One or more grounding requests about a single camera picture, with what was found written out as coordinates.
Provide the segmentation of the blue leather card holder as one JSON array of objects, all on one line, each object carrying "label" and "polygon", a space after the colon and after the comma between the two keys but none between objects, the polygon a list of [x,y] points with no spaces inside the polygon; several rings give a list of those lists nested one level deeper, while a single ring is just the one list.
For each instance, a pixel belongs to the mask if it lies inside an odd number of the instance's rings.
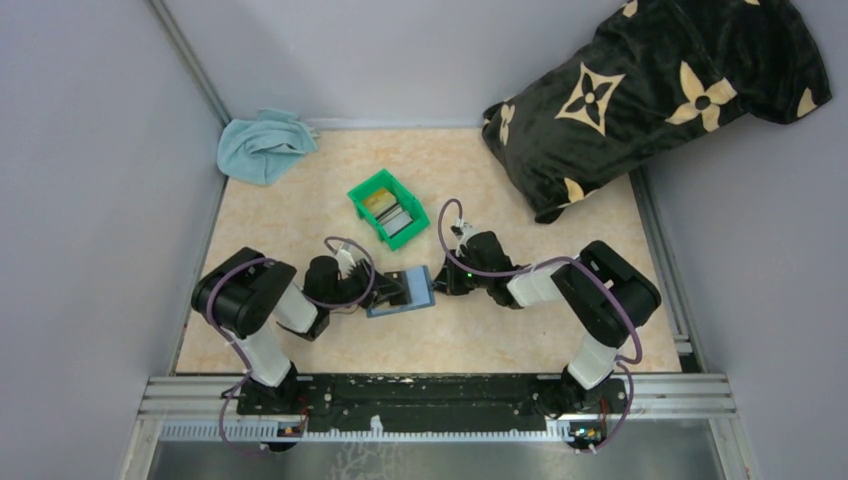
[{"label": "blue leather card holder", "polygon": [[379,277],[377,296],[366,309],[368,318],[406,313],[435,305],[427,266],[385,272]]}]

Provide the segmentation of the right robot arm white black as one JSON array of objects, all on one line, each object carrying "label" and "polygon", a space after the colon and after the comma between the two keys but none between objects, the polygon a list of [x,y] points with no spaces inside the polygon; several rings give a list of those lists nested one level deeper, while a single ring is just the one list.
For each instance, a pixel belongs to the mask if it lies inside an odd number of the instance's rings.
[{"label": "right robot arm white black", "polygon": [[492,231],[454,227],[459,244],[445,254],[433,289],[448,296],[484,289],[496,304],[518,310],[564,301],[585,329],[563,371],[568,387],[588,392],[623,358],[619,349],[661,305],[654,284],[609,245],[593,241],[572,260],[520,266]]}]

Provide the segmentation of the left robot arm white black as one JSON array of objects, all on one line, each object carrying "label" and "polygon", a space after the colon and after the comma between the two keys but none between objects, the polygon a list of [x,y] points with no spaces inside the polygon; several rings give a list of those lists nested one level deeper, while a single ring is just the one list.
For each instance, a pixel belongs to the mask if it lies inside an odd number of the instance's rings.
[{"label": "left robot arm white black", "polygon": [[244,247],[195,286],[191,307],[222,333],[255,384],[283,391],[296,376],[278,345],[273,323],[306,340],[316,339],[335,309],[401,302],[406,286],[379,273],[366,257],[341,251],[313,258],[301,283],[297,269]]}]

